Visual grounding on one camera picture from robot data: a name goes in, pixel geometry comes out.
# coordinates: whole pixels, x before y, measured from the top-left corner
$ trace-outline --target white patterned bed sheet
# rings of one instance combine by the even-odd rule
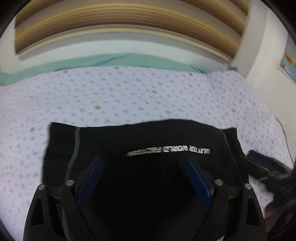
[[[205,75],[112,66],[51,72],[0,87],[2,222],[22,240],[50,122],[82,127],[178,118],[236,127],[244,153],[253,149],[292,166],[282,127],[235,71]],[[272,195],[258,181],[251,184],[264,208]]]

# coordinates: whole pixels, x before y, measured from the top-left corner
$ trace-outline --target black t-shirt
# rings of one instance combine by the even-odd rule
[[[236,129],[190,120],[77,128],[52,123],[43,182],[76,179],[95,157],[104,173],[82,212],[99,240],[191,240],[208,208],[184,170],[193,157],[214,179],[241,186]],[[247,174],[240,173],[243,182]]]

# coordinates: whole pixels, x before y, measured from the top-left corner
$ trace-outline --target poster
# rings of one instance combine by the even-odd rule
[[[290,36],[288,36],[286,51],[280,67],[296,84],[296,45]]]

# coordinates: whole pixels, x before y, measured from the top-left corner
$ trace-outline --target silver screw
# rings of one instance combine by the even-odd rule
[[[44,189],[45,188],[45,185],[44,184],[40,184],[39,186],[38,186],[38,189],[39,190],[42,190],[42,189]]]
[[[217,179],[217,180],[215,181],[215,183],[216,183],[218,186],[221,186],[221,185],[223,184],[223,181],[220,180],[220,179]]]
[[[246,187],[246,189],[252,189],[252,185],[249,183],[246,183],[244,186]]]
[[[66,185],[67,186],[72,186],[74,184],[74,181],[73,180],[68,180],[67,182],[66,182]]]

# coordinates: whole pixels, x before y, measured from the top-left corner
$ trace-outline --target green fabric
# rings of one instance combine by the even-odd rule
[[[201,66],[191,66],[173,60],[145,54],[102,54],[87,57],[55,61],[34,66],[15,74],[0,74],[0,86],[6,86],[38,74],[91,66],[139,66],[146,68],[198,72],[206,74],[209,71]]]

